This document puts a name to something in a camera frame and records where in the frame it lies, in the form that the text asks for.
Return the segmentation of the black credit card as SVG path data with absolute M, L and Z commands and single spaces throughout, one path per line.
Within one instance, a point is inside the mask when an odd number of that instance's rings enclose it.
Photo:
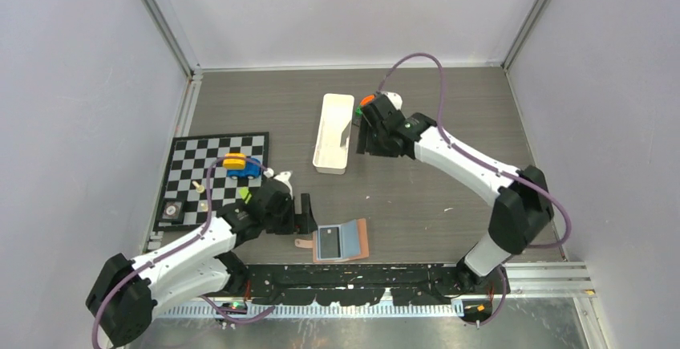
M 318 259 L 339 259 L 341 252 L 340 228 L 338 226 L 320 228 L 317 237 Z

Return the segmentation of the brown leather card holder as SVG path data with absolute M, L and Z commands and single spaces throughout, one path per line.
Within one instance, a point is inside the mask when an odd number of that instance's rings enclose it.
M 323 227 L 340 228 L 341 257 L 334 260 L 319 260 L 317 253 L 318 230 Z M 312 233 L 312 239 L 296 238 L 294 245 L 299 249 L 312 251 L 312 259 L 317 264 L 331 264 L 368 258 L 370 255 L 366 218 L 354 219 L 337 225 L 323 225 Z

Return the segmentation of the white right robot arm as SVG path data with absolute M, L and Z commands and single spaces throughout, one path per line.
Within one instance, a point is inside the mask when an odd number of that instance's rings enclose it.
M 504 164 L 460 143 L 422 113 L 405 116 L 399 96 L 376 92 L 359 107 L 359 154 L 407 156 L 466 185 L 492 208 L 488 230 L 455 266 L 460 292 L 478 293 L 490 274 L 523 253 L 553 219 L 543 172 Z

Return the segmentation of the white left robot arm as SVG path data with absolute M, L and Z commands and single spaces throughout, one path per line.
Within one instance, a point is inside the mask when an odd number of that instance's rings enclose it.
M 248 200 L 220 207 L 183 237 L 134 258 L 105 261 L 86 307 L 95 319 L 92 345 L 105 334 L 113 347 L 138 339 L 153 320 L 193 298 L 242 294 L 249 270 L 234 249 L 260 236 L 311 234 L 318 228 L 311 196 L 295 196 L 283 174 L 267 180 Z

